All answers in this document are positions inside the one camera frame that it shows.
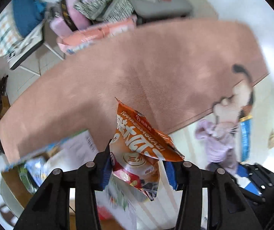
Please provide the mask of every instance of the pink package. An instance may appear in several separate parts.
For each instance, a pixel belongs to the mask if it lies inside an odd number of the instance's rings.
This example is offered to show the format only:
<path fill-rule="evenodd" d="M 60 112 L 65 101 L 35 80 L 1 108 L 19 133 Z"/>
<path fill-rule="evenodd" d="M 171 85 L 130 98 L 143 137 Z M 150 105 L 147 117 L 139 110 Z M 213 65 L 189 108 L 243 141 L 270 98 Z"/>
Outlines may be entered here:
<path fill-rule="evenodd" d="M 75 30 L 85 30 L 91 25 L 88 18 L 78 12 L 73 4 L 76 0 L 61 0 L 62 16 L 50 22 L 50 28 L 59 36 L 67 37 Z"/>
<path fill-rule="evenodd" d="M 74 54 L 77 51 L 93 45 L 99 39 L 112 37 L 119 33 L 132 30 L 136 27 L 135 15 L 114 23 L 100 23 L 89 27 L 87 30 L 75 31 L 68 37 L 58 37 L 56 42 L 65 54 Z"/>

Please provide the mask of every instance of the orange snack bag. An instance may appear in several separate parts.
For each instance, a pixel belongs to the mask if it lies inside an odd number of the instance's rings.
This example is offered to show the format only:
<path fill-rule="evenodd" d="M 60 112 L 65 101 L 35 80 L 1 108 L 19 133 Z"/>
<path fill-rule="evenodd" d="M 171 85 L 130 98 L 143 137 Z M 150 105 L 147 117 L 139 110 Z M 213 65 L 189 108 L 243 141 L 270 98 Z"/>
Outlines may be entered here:
<path fill-rule="evenodd" d="M 168 135 L 152 128 L 144 115 L 117 101 L 117 129 L 109 143 L 113 174 L 154 200 L 158 161 L 180 162 L 184 156 Z"/>

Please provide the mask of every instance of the white floor tile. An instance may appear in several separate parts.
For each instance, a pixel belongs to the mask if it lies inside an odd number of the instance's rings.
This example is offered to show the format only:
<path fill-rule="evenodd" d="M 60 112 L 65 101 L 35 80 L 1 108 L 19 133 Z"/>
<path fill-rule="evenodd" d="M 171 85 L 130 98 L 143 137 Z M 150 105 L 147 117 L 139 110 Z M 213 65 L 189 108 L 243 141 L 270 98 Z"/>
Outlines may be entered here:
<path fill-rule="evenodd" d="M 33 75 L 19 90 L 18 94 L 19 96 L 31 85 L 33 84 L 36 80 L 39 79 L 39 76 Z"/>
<path fill-rule="evenodd" d="M 22 87 L 30 78 L 33 77 L 34 74 L 27 72 L 26 70 L 21 69 L 20 67 L 17 67 L 15 70 L 9 71 L 8 77 L 11 77 L 10 79 L 12 82 L 15 83 L 15 87 L 17 90 Z"/>
<path fill-rule="evenodd" d="M 56 43 L 56 38 L 57 35 L 53 32 L 53 30 L 49 27 L 48 24 L 46 24 L 46 43 L 49 44 L 57 53 L 59 53 L 61 56 L 63 56 L 63 52 L 59 49 L 57 43 Z"/>
<path fill-rule="evenodd" d="M 54 67 L 56 64 L 58 64 L 59 62 L 61 62 L 62 60 L 59 59 L 57 56 L 56 56 L 57 59 L 54 59 L 54 61 L 51 61 L 48 65 L 47 65 L 47 68 L 48 70 L 52 69 L 52 67 Z"/>
<path fill-rule="evenodd" d="M 52 46 L 51 47 L 57 52 L 59 53 L 61 56 L 64 56 L 64 53 L 59 49 L 59 47 L 56 45 L 56 46 Z M 62 60 L 56 56 L 52 51 L 48 50 L 48 53 L 46 54 L 45 56 L 45 61 L 47 63 L 47 66 L 48 65 L 52 65 L 54 66 L 55 64 L 61 62 Z"/>
<path fill-rule="evenodd" d="M 45 67 L 46 63 L 46 52 L 45 46 L 41 46 L 35 52 L 33 52 L 21 65 L 31 69 L 34 72 L 38 72 L 39 65 L 40 68 Z"/>
<path fill-rule="evenodd" d="M 59 47 L 55 44 L 51 44 L 51 47 L 59 53 L 61 56 L 63 53 Z M 40 67 L 45 67 L 51 62 L 61 61 L 53 52 L 51 52 L 46 46 L 42 45 L 36 52 L 33 53 L 36 59 L 40 61 Z"/>
<path fill-rule="evenodd" d="M 17 90 L 6 88 L 6 93 L 7 93 L 8 101 L 10 105 L 12 105 L 16 101 L 16 99 L 19 97 L 19 93 Z"/>
<path fill-rule="evenodd" d="M 47 67 L 47 66 L 42 67 L 42 68 L 41 68 L 41 74 L 43 75 L 47 70 L 48 70 L 48 67 Z"/>

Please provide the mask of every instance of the tiled floor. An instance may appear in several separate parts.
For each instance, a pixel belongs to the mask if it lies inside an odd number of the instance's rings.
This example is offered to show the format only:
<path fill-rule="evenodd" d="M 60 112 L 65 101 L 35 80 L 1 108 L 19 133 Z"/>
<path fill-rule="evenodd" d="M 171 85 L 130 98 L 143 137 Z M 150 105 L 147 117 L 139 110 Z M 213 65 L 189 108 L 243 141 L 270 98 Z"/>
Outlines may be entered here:
<path fill-rule="evenodd" d="M 63 53 L 60 51 L 56 44 L 56 34 L 46 25 L 46 42 L 53 47 L 53 49 L 58 52 L 61 56 Z M 51 52 L 46 46 L 42 45 L 34 53 L 32 53 L 21 65 L 33 70 L 34 72 L 39 72 L 39 64 L 41 74 L 43 75 L 47 70 L 51 69 L 62 61 L 53 52 Z M 7 67 L 6 73 L 8 74 L 6 92 L 10 104 L 14 101 L 33 83 L 39 76 L 34 75 L 21 68 L 16 68 L 15 70 L 9 70 Z"/>

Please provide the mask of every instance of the cartoon character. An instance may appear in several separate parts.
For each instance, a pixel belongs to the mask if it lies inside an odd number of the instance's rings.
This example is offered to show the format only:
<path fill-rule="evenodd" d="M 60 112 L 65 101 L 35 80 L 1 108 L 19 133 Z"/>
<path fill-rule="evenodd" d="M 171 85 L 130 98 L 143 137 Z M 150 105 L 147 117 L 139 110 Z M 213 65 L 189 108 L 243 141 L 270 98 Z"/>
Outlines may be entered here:
<path fill-rule="evenodd" d="M 230 98 L 222 98 L 219 103 L 213 105 L 216 122 L 207 120 L 198 122 L 195 136 L 196 139 L 206 141 L 205 151 L 209 164 L 207 169 L 211 170 L 211 163 L 218 163 L 234 175 L 238 166 L 234 150 L 234 134 L 237 132 L 240 119 L 251 112 L 254 93 L 252 79 L 246 69 L 242 65 L 234 64 L 232 70 L 235 73 L 242 73 L 245 78 L 233 87 L 233 95 Z M 245 149 L 247 150 L 245 156 L 248 158 L 249 144 Z"/>
<path fill-rule="evenodd" d="M 213 136 L 221 137 L 225 131 L 235 133 L 239 119 L 249 115 L 254 103 L 253 85 L 250 74 L 239 64 L 233 65 L 233 72 L 243 73 L 246 79 L 240 81 L 233 88 L 230 98 L 223 98 L 213 106 L 216 116 L 216 127 Z"/>

